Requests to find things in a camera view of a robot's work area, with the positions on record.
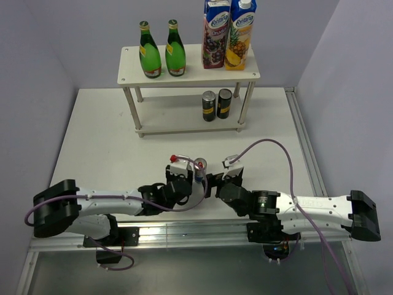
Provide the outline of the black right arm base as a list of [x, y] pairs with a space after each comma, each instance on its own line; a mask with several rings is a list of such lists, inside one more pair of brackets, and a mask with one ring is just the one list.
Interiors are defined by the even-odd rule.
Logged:
[[250, 243], [262, 245], [263, 253], [269, 263], [280, 264], [286, 261], [298, 248], [301, 234], [287, 234], [280, 227], [268, 226], [262, 222], [246, 224], [247, 239]]

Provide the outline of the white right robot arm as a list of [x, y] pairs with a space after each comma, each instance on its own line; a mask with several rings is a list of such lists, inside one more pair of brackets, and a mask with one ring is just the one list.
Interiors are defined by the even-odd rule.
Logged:
[[239, 217], [247, 216], [247, 238], [254, 243], [296, 240], [307, 232], [334, 232], [364, 242], [381, 240], [376, 203], [364, 192], [352, 190], [339, 197], [293, 199], [277, 191], [249, 191], [242, 186], [244, 168], [208, 174], [202, 182]]

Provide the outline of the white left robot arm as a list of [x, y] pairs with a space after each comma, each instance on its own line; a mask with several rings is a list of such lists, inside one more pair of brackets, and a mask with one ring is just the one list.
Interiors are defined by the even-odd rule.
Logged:
[[116, 215], [156, 216], [188, 202], [193, 178], [190, 164], [171, 163], [165, 176], [165, 183], [120, 192], [82, 189], [74, 179], [60, 181], [33, 198], [33, 209], [27, 215], [33, 217], [34, 237], [71, 232], [113, 245], [120, 237]]

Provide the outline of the silver blue can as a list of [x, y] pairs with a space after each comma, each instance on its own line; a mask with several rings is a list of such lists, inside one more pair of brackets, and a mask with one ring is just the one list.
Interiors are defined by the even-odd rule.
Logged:
[[196, 165], [194, 166], [194, 181], [196, 183], [201, 183], [203, 180], [203, 171], [206, 171], [207, 161], [204, 158], [196, 158]]

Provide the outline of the green glass bottle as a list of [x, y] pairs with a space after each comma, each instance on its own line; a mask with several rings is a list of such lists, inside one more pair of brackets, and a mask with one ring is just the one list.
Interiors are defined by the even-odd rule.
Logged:
[[179, 77], [185, 73], [186, 55], [179, 35], [177, 20], [169, 20], [168, 28], [169, 35], [165, 50], [166, 67], [170, 75]]
[[139, 61], [143, 73], [149, 79], [158, 78], [161, 75], [161, 58], [158, 47], [150, 33], [148, 21], [139, 23], [141, 32], [139, 43]]

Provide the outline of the dark can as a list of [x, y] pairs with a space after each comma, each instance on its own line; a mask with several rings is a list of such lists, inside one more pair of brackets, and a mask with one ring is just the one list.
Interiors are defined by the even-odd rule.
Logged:
[[232, 102], [232, 91], [223, 88], [219, 91], [218, 102], [217, 102], [217, 117], [220, 119], [226, 119], [230, 113], [230, 106]]
[[216, 94], [207, 90], [202, 94], [203, 119], [211, 122], [216, 117]]

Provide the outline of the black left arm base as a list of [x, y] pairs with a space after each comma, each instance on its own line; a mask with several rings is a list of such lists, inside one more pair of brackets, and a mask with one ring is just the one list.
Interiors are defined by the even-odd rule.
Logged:
[[116, 233], [94, 240], [85, 236], [82, 246], [95, 248], [95, 258], [98, 266], [107, 271], [124, 271], [132, 268], [134, 258], [126, 253], [126, 247], [137, 246], [139, 241], [138, 227], [121, 227]]

